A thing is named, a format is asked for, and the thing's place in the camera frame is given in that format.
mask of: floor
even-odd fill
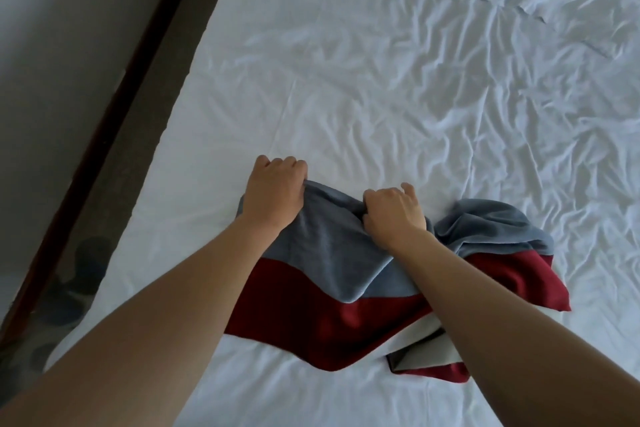
[[[216,1],[181,1],[24,338],[0,351],[0,406],[39,377],[91,305]]]

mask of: person's right hand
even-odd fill
[[[364,215],[364,229],[380,248],[392,255],[399,251],[402,243],[415,230],[426,230],[427,222],[420,208],[415,189],[409,183],[401,184],[404,192],[398,188],[367,189],[364,202],[367,214]]]

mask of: forearm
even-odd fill
[[[396,254],[505,425],[636,425],[640,384],[578,336],[436,242]]]
[[[240,217],[98,324],[0,423],[171,426],[276,235]]]

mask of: bed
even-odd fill
[[[514,204],[565,326],[640,377],[640,0],[219,0],[92,308],[49,365],[233,220],[255,156],[359,197]],[[476,384],[329,373],[224,336],[177,426],[499,425]]]

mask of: person's left hand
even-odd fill
[[[306,178],[304,160],[259,156],[246,184],[242,216],[280,233],[302,209]]]

